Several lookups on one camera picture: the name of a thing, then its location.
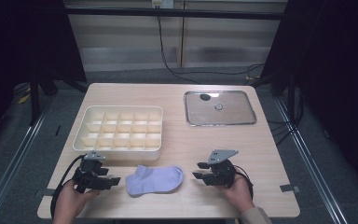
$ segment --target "dark floor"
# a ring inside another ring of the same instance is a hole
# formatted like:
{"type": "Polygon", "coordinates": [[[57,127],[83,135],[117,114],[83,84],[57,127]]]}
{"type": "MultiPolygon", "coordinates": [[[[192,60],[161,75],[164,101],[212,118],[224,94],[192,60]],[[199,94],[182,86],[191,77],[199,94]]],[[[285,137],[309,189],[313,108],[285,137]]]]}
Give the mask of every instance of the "dark floor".
{"type": "MultiPolygon", "coordinates": [[[[246,68],[222,68],[209,71],[237,72],[246,68]]],[[[180,75],[191,78],[201,84],[243,85],[246,82],[242,75],[189,74],[180,75]]],[[[89,83],[124,82],[124,83],[190,83],[187,80],[172,76],[165,69],[144,71],[121,71],[88,73],[89,83]]],[[[84,98],[84,93],[74,90],[65,84],[57,83],[59,92],[52,96],[52,103],[46,112],[42,126],[37,132],[21,168],[0,207],[0,223],[50,223],[37,217],[36,211],[40,198],[34,196],[37,190],[44,189],[55,168],[57,159],[67,135],[72,128],[76,113],[84,98]]],[[[269,92],[269,85],[256,89],[270,129],[276,142],[280,142],[287,134],[282,125],[282,116],[275,103],[276,98],[269,92]]],[[[17,104],[21,94],[16,95],[7,115],[3,119],[0,132],[0,177],[5,173],[7,165],[21,144],[28,131],[31,105],[28,100],[17,104]]],[[[42,94],[41,103],[48,102],[42,94]]],[[[323,125],[319,123],[305,106],[305,114],[299,124],[299,130],[309,147],[313,159],[317,162],[327,185],[336,197],[348,223],[358,223],[358,174],[346,163],[334,140],[326,138],[323,125]]],[[[323,198],[317,190],[310,173],[305,166],[291,135],[287,135],[278,145],[283,164],[291,184],[298,186],[296,194],[301,214],[296,218],[273,218],[273,223],[334,223],[326,209],[323,198]]],[[[212,220],[193,220],[194,223],[224,223],[212,220]]],[[[113,220],[78,220],[77,223],[112,223],[113,220]]],[[[173,223],[172,220],[160,223],[173,223]]],[[[176,220],[174,223],[190,223],[188,220],[176,220]]],[[[119,223],[146,223],[144,221],[121,220],[119,223]]]]}

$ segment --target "sock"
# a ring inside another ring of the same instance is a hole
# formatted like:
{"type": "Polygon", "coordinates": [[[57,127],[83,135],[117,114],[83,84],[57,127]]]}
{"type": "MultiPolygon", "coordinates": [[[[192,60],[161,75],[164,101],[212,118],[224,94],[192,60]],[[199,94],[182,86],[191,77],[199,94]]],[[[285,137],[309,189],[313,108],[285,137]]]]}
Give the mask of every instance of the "sock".
{"type": "Polygon", "coordinates": [[[126,177],[126,188],[130,195],[168,192],[183,182],[183,171],[177,166],[148,168],[139,165],[135,174],[126,177]]]}

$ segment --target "black cable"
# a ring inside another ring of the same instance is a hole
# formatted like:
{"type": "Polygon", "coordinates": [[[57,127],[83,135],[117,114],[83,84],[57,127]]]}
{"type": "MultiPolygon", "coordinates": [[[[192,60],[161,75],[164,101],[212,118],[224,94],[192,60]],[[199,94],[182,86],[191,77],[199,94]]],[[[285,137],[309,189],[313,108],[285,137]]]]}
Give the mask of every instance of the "black cable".
{"type": "Polygon", "coordinates": [[[233,165],[233,166],[234,166],[235,168],[239,168],[240,170],[243,171],[243,173],[241,173],[241,172],[235,172],[235,174],[240,175],[240,176],[242,176],[243,178],[245,178],[246,183],[248,184],[248,187],[249,187],[249,192],[251,193],[251,197],[252,197],[252,199],[253,199],[253,196],[254,196],[253,186],[254,186],[254,184],[252,184],[252,181],[251,181],[251,179],[249,178],[248,174],[247,174],[240,166],[238,166],[238,165],[233,165]]]}
{"type": "Polygon", "coordinates": [[[51,213],[51,218],[54,218],[54,212],[55,212],[55,207],[56,207],[56,203],[58,200],[58,197],[60,196],[61,190],[63,188],[63,186],[66,184],[63,184],[63,181],[65,180],[66,176],[68,175],[69,171],[72,169],[72,167],[74,166],[75,162],[77,162],[80,159],[83,159],[85,157],[85,155],[81,155],[76,157],[71,164],[68,166],[68,168],[66,169],[65,173],[62,176],[62,179],[60,181],[60,183],[58,184],[57,188],[54,191],[53,194],[53,198],[51,199],[51,204],[50,204],[50,213],[51,213]]]}
{"type": "Polygon", "coordinates": [[[177,72],[177,71],[173,71],[167,64],[167,60],[165,57],[165,52],[164,52],[164,45],[162,43],[162,32],[161,32],[161,18],[158,17],[158,32],[159,32],[159,44],[160,44],[160,51],[161,51],[161,58],[162,61],[164,63],[164,66],[168,69],[168,71],[170,71],[170,73],[177,77],[177,78],[181,78],[183,80],[187,80],[187,81],[191,81],[194,82],[196,84],[201,84],[198,81],[189,79],[189,78],[185,78],[185,77],[179,77],[178,75],[188,75],[188,74],[217,74],[217,75],[226,75],[226,76],[236,76],[236,75],[242,75],[242,74],[248,74],[248,79],[247,81],[250,79],[250,72],[255,70],[257,67],[264,65],[263,63],[256,63],[256,64],[252,64],[250,65],[246,71],[242,71],[242,72],[237,72],[237,73],[224,73],[224,72],[207,72],[207,71],[199,71],[199,72],[177,72]]]}
{"type": "Polygon", "coordinates": [[[284,126],[287,126],[287,124],[286,124],[286,123],[283,123],[283,124],[281,124],[280,126],[271,129],[271,132],[277,131],[277,130],[281,129],[281,128],[284,127],[284,126]]]}
{"type": "Polygon", "coordinates": [[[281,134],[283,134],[283,133],[286,133],[287,131],[288,131],[288,130],[285,129],[285,130],[283,130],[283,131],[280,131],[279,133],[273,134],[272,136],[276,137],[276,136],[278,136],[278,135],[281,135],[281,134]]]}
{"type": "Polygon", "coordinates": [[[298,106],[297,106],[298,117],[296,118],[296,127],[298,127],[298,125],[300,124],[300,121],[304,115],[304,101],[305,101],[305,96],[304,96],[302,90],[300,90],[300,99],[298,101],[298,106]]]}
{"type": "Polygon", "coordinates": [[[276,120],[267,120],[268,123],[274,123],[274,124],[287,124],[286,121],[276,121],[276,120]]]}
{"type": "Polygon", "coordinates": [[[283,142],[284,139],[286,139],[287,136],[289,136],[289,134],[291,134],[294,130],[290,131],[289,133],[287,133],[281,140],[279,140],[275,145],[278,146],[281,142],[283,142]]]}

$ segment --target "black curtain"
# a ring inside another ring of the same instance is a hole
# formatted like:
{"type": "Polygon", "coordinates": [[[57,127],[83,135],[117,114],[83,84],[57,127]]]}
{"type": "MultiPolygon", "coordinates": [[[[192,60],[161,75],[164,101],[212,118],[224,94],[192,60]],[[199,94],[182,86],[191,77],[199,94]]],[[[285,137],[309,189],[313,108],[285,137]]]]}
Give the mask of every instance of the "black curtain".
{"type": "Polygon", "coordinates": [[[44,7],[64,4],[62,0],[0,0],[0,118],[14,87],[30,82],[33,72],[42,86],[52,79],[86,81],[68,16],[44,7]]]}
{"type": "MultiPolygon", "coordinates": [[[[288,13],[303,12],[304,5],[298,4],[289,1],[288,6],[296,6],[287,8],[288,13]]],[[[302,29],[304,36],[295,41],[297,48],[291,48],[296,34],[290,29],[292,21],[281,23],[263,75],[275,72],[276,94],[293,75],[307,104],[358,172],[358,1],[309,1],[309,5],[319,9],[302,29]]]]}

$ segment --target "human hand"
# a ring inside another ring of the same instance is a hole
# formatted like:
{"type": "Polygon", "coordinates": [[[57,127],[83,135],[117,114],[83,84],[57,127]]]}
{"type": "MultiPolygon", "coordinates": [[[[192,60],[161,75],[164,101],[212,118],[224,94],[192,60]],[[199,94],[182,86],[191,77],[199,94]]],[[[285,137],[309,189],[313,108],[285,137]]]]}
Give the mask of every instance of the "human hand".
{"type": "Polygon", "coordinates": [[[243,176],[235,175],[234,183],[230,188],[225,186],[215,187],[225,194],[228,201],[237,208],[240,213],[255,207],[248,183],[243,176]]]}
{"type": "Polygon", "coordinates": [[[100,191],[96,189],[86,193],[79,193],[75,189],[75,184],[74,180],[69,180],[63,186],[55,207],[54,224],[74,223],[75,218],[83,210],[86,202],[100,194],[100,191]]]}

